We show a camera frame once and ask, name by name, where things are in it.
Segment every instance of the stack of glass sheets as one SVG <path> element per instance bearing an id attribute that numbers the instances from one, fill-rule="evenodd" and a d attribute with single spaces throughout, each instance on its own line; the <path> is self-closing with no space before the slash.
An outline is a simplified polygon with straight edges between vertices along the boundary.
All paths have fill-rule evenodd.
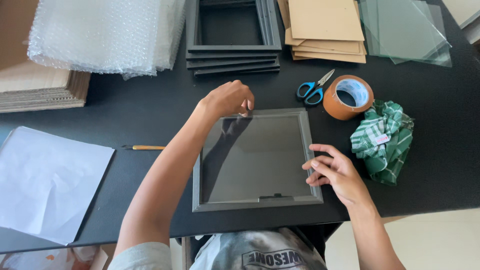
<path id="1" fill-rule="evenodd" d="M 451 67 L 439 6 L 420 0 L 360 0 L 368 54 Z"/>

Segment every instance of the stack of black frames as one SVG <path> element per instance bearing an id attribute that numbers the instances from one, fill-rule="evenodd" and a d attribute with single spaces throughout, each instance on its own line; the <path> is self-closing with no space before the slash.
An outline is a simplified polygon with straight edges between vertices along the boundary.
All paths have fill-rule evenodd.
<path id="1" fill-rule="evenodd" d="M 276 52 L 282 50 L 274 0 L 188 0 L 187 69 L 195 77 L 216 74 L 255 74 L 280 71 Z M 203 45 L 201 8 L 255 6 L 263 45 Z"/>

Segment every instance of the grey t-shirt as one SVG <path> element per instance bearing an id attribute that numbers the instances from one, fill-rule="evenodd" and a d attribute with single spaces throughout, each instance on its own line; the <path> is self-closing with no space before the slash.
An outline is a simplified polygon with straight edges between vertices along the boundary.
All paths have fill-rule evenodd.
<path id="1" fill-rule="evenodd" d="M 108 270 L 169 270 L 170 249 L 157 242 L 131 247 Z M 326 270 L 322 257 L 287 228 L 213 235 L 200 249 L 191 270 Z"/>

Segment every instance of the scissors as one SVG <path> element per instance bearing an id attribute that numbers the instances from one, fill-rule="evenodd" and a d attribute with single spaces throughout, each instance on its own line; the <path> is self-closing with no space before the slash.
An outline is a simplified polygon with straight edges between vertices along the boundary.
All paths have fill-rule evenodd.
<path id="1" fill-rule="evenodd" d="M 335 71 L 335 69 L 332 69 L 329 73 L 327 73 L 320 81 L 318 81 L 317 83 L 313 82 L 313 83 L 303 83 L 302 85 L 300 85 L 299 89 L 297 90 L 297 97 L 300 98 L 300 99 L 305 99 L 305 104 L 306 105 L 317 105 L 318 103 L 320 103 L 320 101 L 322 101 L 322 99 L 324 98 L 324 93 L 323 93 L 323 88 L 320 87 L 320 88 L 317 88 L 315 89 L 310 95 L 308 95 L 310 93 L 310 91 L 312 91 L 312 89 L 314 89 L 315 87 L 318 87 L 318 86 L 322 86 L 324 85 L 324 83 L 330 79 L 330 77 L 332 76 L 333 72 Z M 300 95 L 300 88 L 302 88 L 302 86 L 308 86 L 310 87 L 308 89 L 308 91 L 305 93 L 305 95 Z M 315 95 L 315 94 L 320 94 L 320 99 L 317 101 L 317 102 L 314 102 L 314 103 L 311 103 L 309 102 L 309 100 Z"/>

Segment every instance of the person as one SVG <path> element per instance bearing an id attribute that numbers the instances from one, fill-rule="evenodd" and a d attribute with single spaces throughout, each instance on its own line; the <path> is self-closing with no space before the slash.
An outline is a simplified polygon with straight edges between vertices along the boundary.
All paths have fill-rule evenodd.
<path id="1" fill-rule="evenodd" d="M 185 125 L 155 160 L 123 218 L 109 270 L 171 269 L 169 226 L 206 137 L 216 121 L 247 115 L 254 97 L 236 80 L 203 98 Z M 393 250 L 367 187 L 349 158 L 330 145 L 302 168 L 314 169 L 309 185 L 329 184 L 350 215 L 362 270 L 405 269 Z M 198 252 L 191 270 L 326 269 L 315 248 L 289 228 L 215 234 Z"/>

